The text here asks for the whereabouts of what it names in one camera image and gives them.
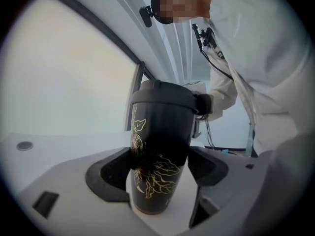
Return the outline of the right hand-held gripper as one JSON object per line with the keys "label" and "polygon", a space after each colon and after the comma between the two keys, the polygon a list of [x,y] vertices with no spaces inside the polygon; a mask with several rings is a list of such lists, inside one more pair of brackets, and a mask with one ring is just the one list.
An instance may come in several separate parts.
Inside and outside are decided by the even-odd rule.
{"label": "right hand-held gripper", "polygon": [[201,135],[199,132],[200,123],[207,121],[209,115],[213,113],[213,97],[206,92],[204,82],[191,82],[185,84],[184,87],[192,91],[196,98],[197,115],[193,125],[192,138],[198,138]]}

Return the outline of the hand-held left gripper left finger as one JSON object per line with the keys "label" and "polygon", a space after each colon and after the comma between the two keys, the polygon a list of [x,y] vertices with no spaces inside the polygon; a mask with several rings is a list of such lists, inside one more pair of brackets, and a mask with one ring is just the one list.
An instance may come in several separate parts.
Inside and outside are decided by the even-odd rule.
{"label": "hand-held left gripper left finger", "polygon": [[47,236],[158,236],[131,209],[126,191],[129,148],[62,162],[19,194]]}

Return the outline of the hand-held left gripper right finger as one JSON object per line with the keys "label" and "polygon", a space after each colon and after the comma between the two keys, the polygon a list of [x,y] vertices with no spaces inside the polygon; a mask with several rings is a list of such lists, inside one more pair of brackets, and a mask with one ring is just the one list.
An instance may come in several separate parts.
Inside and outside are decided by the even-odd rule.
{"label": "hand-held left gripper right finger", "polygon": [[268,224],[254,207],[270,159],[271,152],[251,158],[191,147],[197,195],[187,236],[263,236]]}

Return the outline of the black tumbler with gold pattern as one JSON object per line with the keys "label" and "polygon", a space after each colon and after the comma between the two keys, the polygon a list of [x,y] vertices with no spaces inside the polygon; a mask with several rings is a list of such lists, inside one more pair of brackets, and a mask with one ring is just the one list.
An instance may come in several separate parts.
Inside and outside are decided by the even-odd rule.
{"label": "black tumbler with gold pattern", "polygon": [[164,212],[176,190],[189,152],[194,113],[162,103],[135,103],[131,117],[130,177],[134,206]]}

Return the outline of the person's right forearm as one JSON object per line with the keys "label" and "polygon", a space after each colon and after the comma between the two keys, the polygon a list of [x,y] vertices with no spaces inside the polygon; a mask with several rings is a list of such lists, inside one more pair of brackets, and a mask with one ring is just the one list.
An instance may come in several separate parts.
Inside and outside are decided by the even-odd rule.
{"label": "person's right forearm", "polygon": [[235,104],[238,95],[234,82],[213,68],[210,72],[209,94],[212,100],[212,113],[208,118],[209,121],[221,118],[223,111]]}

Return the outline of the black chest-mounted device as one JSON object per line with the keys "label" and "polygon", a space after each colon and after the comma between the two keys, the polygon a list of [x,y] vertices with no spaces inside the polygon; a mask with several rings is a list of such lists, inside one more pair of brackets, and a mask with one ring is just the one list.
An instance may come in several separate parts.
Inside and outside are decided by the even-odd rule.
{"label": "black chest-mounted device", "polygon": [[203,52],[203,47],[212,47],[216,48],[216,42],[214,40],[213,31],[211,28],[205,30],[199,30],[197,24],[192,24],[192,30],[196,36],[197,44],[200,52]]}

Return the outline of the round grey table grommet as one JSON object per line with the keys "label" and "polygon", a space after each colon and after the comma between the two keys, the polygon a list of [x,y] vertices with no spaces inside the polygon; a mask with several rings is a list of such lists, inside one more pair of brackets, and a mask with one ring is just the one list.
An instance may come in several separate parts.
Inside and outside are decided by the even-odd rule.
{"label": "round grey table grommet", "polygon": [[19,142],[16,146],[19,151],[27,151],[33,148],[33,143],[30,141]]}

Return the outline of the person's torso white jacket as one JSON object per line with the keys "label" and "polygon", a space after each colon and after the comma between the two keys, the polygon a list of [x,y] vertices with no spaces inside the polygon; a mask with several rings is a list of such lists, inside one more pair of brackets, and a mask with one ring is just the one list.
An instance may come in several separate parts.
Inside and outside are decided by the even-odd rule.
{"label": "person's torso white jacket", "polygon": [[286,0],[212,0],[214,68],[234,82],[257,154],[315,131],[315,45]]}

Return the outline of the black framed window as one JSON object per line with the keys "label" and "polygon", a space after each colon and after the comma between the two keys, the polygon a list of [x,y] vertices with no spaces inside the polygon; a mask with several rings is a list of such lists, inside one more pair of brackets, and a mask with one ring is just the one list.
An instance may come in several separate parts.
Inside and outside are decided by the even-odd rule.
{"label": "black framed window", "polygon": [[133,62],[58,0],[33,0],[0,50],[0,140],[126,129]]}

